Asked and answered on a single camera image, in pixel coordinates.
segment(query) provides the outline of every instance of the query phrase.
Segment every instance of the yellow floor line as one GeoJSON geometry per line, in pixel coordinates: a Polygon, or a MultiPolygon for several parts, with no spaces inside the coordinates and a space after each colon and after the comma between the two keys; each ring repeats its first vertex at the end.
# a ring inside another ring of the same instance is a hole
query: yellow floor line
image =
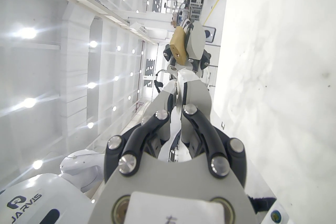
{"type": "Polygon", "coordinates": [[[216,5],[217,5],[218,1],[219,1],[219,0],[217,0],[217,1],[216,1],[216,3],[215,3],[215,5],[212,7],[212,9],[211,9],[211,11],[210,11],[210,13],[209,13],[208,17],[207,17],[207,18],[206,18],[206,20],[204,21],[204,24],[203,24],[203,26],[205,25],[205,23],[206,23],[206,21],[208,20],[208,18],[209,18],[209,16],[210,16],[210,14],[212,13],[212,11],[215,9],[215,7],[216,7],[216,5]]]}

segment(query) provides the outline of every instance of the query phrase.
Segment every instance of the machine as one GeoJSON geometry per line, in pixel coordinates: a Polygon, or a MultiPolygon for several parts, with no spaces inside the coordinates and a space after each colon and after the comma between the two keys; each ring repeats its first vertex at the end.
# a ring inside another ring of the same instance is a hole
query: machine
{"type": "MultiPolygon", "coordinates": [[[[244,145],[210,122],[212,101],[200,77],[211,56],[204,52],[199,23],[185,24],[165,50],[171,80],[141,122],[109,139],[105,154],[72,153],[60,164],[60,175],[38,175],[1,192],[1,223],[257,223],[244,192],[244,145]],[[182,163],[157,160],[170,138],[174,108],[180,140],[192,158],[182,163]],[[92,204],[83,192],[103,179],[104,190],[92,204]]],[[[270,213],[273,223],[288,222],[281,206],[270,213]]]]}

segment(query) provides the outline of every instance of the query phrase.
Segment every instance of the white floor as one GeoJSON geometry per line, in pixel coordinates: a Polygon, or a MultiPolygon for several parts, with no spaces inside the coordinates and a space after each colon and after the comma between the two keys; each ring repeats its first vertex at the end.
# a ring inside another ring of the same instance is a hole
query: white floor
{"type": "Polygon", "coordinates": [[[224,131],[295,223],[334,223],[336,0],[225,7],[214,103],[224,131]]]}

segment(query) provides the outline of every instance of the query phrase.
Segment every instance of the label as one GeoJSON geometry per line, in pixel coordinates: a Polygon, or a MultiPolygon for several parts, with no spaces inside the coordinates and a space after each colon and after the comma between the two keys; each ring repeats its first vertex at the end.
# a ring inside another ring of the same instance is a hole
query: label
{"type": "Polygon", "coordinates": [[[223,206],[215,202],[133,192],[125,224],[224,224],[223,206]]]}
{"type": "Polygon", "coordinates": [[[2,208],[0,212],[1,223],[19,223],[27,210],[29,210],[35,202],[39,202],[42,194],[28,193],[13,195],[7,202],[7,206],[2,208]]]}

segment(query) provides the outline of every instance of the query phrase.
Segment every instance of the jarvis logo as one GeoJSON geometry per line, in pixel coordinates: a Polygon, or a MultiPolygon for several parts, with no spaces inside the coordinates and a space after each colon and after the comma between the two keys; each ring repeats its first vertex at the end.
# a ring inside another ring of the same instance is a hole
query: jarvis logo
{"type": "Polygon", "coordinates": [[[24,203],[27,200],[26,197],[23,197],[21,195],[14,197],[11,201],[7,203],[7,207],[10,207],[11,209],[17,209],[19,206],[17,203],[24,203]]]}
{"type": "Polygon", "coordinates": [[[7,203],[7,207],[15,210],[17,208],[19,208],[19,206],[22,205],[22,203],[25,203],[23,204],[19,210],[17,210],[15,212],[15,215],[12,216],[12,224],[25,212],[26,209],[30,208],[30,206],[35,203],[38,199],[40,199],[42,197],[41,194],[36,194],[34,197],[32,197],[28,202],[27,201],[27,198],[24,197],[24,196],[21,196],[21,195],[18,195],[16,197],[14,197],[11,201],[9,201],[7,203]]]}

